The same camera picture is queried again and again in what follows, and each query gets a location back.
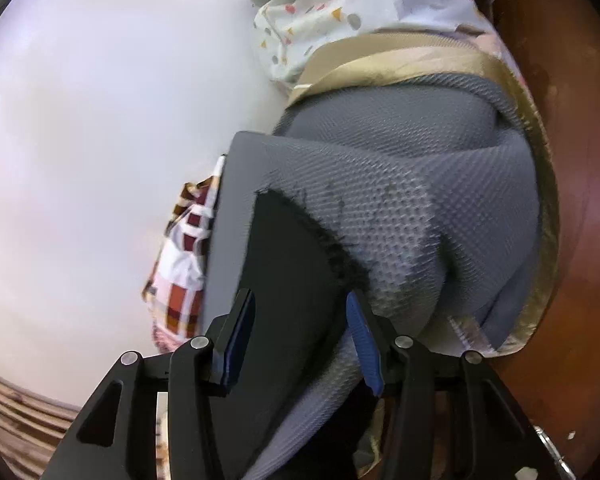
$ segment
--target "white table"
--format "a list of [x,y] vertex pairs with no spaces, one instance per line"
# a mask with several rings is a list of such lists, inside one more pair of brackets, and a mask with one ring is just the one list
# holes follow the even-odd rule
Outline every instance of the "white table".
[[174,200],[285,97],[248,0],[12,0],[0,17],[0,376],[82,404],[154,354],[140,291]]

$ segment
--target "brown wooden surface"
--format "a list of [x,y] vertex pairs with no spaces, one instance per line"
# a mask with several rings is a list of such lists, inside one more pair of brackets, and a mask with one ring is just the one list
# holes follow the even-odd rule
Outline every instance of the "brown wooden surface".
[[544,119],[562,224],[554,300],[496,366],[582,474],[600,452],[600,18],[587,0],[497,0],[496,16]]

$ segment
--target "blue gripper pad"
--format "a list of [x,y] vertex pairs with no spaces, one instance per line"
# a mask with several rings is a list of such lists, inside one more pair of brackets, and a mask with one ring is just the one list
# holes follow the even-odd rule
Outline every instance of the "blue gripper pad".
[[358,298],[354,292],[347,295],[347,323],[356,346],[358,361],[366,385],[379,397],[384,390],[384,379],[380,370],[380,352],[362,314]]

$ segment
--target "beige fabric trim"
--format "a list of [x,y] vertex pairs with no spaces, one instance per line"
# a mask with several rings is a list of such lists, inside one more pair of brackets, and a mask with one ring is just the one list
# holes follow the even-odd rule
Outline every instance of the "beige fabric trim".
[[549,302],[557,271],[558,192],[548,139],[531,97],[500,60],[464,43],[433,34],[367,34],[318,49],[307,63],[288,106],[302,99],[353,86],[385,86],[437,73],[471,74],[500,85],[511,97],[531,147],[541,207],[541,247],[531,293],[506,342],[488,344],[473,317],[455,317],[453,325],[466,346],[486,355],[520,350],[538,326]]

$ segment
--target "gray fabric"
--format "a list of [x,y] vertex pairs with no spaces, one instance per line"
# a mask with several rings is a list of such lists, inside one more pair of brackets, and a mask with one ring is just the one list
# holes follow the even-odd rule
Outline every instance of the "gray fabric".
[[[399,331],[418,335],[433,318],[470,314],[495,348],[509,335],[536,264],[539,202],[530,150],[496,85],[443,75],[345,89],[296,105],[274,137],[237,134],[212,238],[205,329],[232,304],[263,189],[281,190],[342,238],[369,271],[374,311]],[[359,380],[346,333],[245,478],[285,463]]]

